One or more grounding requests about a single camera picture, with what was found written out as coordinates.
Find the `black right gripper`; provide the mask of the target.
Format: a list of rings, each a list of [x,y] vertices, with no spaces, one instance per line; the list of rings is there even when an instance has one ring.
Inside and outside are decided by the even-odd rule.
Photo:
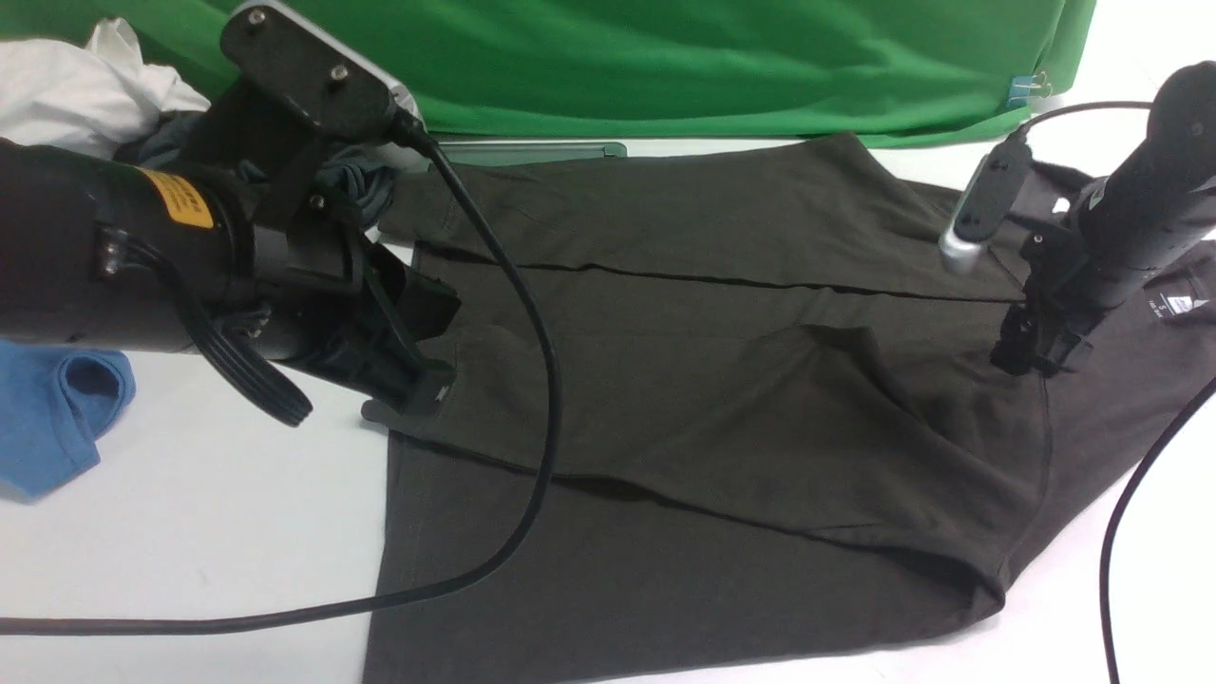
[[[1102,185],[1071,167],[1034,161],[1008,220],[1025,229],[1019,256],[1030,267],[1021,285],[1021,303],[1012,305],[1002,324],[990,361],[1012,376],[1041,371],[1043,376],[1079,372],[1090,360],[1090,341],[1107,312],[1076,295],[1074,277],[1090,264],[1094,248],[1083,234],[1087,203]]]

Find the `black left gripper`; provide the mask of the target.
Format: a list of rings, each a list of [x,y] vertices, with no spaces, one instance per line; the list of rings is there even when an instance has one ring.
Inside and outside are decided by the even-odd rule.
[[[390,416],[427,417],[456,380],[416,344],[447,333],[462,302],[364,232],[355,200],[319,180],[348,148],[385,142],[401,106],[365,75],[242,75],[199,117],[180,168],[232,224],[235,267],[268,316],[270,357],[359,389]]]

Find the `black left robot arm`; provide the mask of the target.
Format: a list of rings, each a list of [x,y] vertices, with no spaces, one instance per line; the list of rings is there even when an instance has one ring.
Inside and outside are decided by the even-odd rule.
[[[349,144],[385,142],[400,112],[348,66],[240,77],[164,170],[2,142],[2,336],[195,353],[288,426],[313,413],[288,368],[437,410],[455,371],[418,343],[457,295],[370,242],[316,178]]]

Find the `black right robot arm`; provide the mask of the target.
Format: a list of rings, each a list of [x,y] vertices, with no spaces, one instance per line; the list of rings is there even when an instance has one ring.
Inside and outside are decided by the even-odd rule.
[[[1012,211],[1030,267],[993,346],[1013,376],[1073,372],[1090,336],[1152,277],[1214,230],[1215,66],[1173,72],[1152,100],[1144,139],[1111,174],[1068,183],[1069,209]]]

